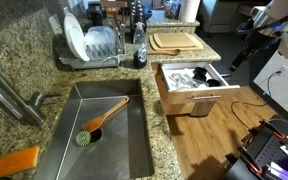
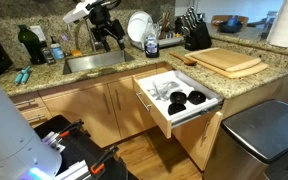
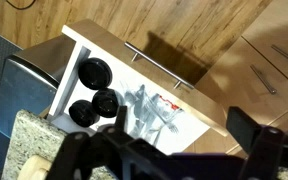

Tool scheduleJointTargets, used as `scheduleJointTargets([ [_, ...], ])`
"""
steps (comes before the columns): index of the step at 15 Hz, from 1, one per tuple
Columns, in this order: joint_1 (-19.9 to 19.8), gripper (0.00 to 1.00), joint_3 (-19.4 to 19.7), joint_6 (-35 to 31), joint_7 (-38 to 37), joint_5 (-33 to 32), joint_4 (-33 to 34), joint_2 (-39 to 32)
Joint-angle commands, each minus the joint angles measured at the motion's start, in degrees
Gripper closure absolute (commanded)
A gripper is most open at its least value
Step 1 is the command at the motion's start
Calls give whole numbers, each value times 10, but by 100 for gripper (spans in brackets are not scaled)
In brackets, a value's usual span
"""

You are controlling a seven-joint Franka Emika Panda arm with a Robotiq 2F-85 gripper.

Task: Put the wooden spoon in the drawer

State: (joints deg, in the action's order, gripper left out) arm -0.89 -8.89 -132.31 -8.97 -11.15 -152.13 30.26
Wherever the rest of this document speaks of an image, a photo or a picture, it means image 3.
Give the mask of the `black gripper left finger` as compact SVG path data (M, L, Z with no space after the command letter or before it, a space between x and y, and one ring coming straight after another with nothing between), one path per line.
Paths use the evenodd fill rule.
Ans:
M68 134L46 175L46 180L88 180L94 168L105 166L119 180L137 180L138 167L125 155L133 140L124 132L127 107L120 106L113 125L93 136L85 132Z

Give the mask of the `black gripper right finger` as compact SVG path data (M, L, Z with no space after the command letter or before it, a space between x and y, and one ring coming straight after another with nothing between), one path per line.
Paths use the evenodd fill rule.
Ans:
M248 154L240 180L275 180L279 167L288 168L288 136L282 130L258 124L235 106L228 110L226 128Z

